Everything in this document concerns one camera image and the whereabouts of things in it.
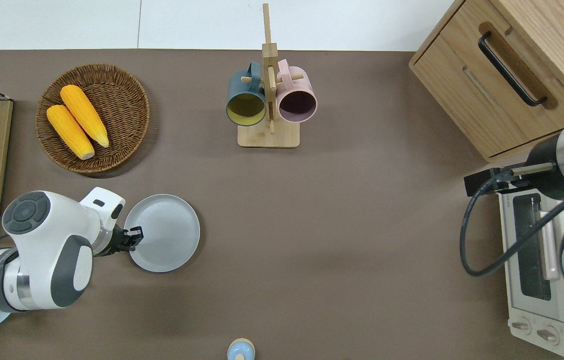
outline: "mug stand base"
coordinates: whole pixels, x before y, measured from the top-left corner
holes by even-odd
[[[268,119],[253,126],[238,126],[238,144],[243,148],[297,148],[300,146],[300,124],[286,120],[273,123],[271,134]]]

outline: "small blue object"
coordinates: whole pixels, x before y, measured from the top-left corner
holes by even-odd
[[[226,352],[228,360],[236,360],[238,355],[242,355],[244,360],[255,360],[255,348],[247,339],[237,339],[231,343],[229,350]]]

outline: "gray plate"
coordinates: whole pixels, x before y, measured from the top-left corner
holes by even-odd
[[[184,265],[200,242],[200,221],[193,207],[172,194],[154,194],[131,209],[124,228],[141,226],[144,239],[131,258],[151,272],[173,271]]]

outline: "oven door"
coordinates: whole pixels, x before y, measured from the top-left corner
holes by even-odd
[[[540,219],[542,212],[557,205],[557,201],[535,190],[505,194],[501,200],[506,248],[518,241],[524,230]],[[560,227],[555,231],[554,223],[548,223],[506,266],[511,307],[564,322],[564,280],[557,267],[555,240],[561,239],[561,230]]]

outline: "yellow corn cob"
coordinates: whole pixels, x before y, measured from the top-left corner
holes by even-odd
[[[64,105],[53,105],[46,109],[46,118],[62,141],[78,158],[87,160],[95,154],[93,145],[78,125],[74,116]]]
[[[76,85],[66,85],[60,90],[60,96],[84,132],[99,145],[108,148],[107,130],[84,91]]]

